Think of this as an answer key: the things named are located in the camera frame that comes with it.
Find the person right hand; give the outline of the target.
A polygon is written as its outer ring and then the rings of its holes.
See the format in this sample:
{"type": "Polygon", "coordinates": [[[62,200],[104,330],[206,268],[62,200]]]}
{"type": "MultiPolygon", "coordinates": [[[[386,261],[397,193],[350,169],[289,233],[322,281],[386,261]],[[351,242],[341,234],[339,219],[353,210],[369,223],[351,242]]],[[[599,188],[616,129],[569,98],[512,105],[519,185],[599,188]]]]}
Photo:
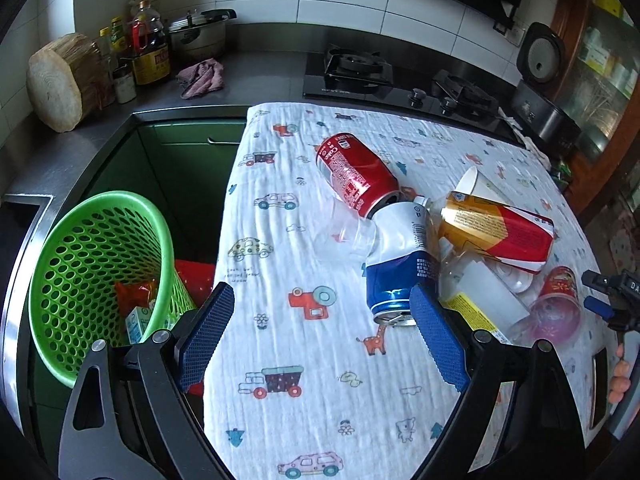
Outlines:
{"type": "Polygon", "coordinates": [[[625,348],[620,344],[616,349],[618,362],[614,366],[613,376],[608,386],[608,402],[612,404],[620,403],[625,393],[630,388],[630,380],[627,377],[629,363],[624,360],[625,348]]]}

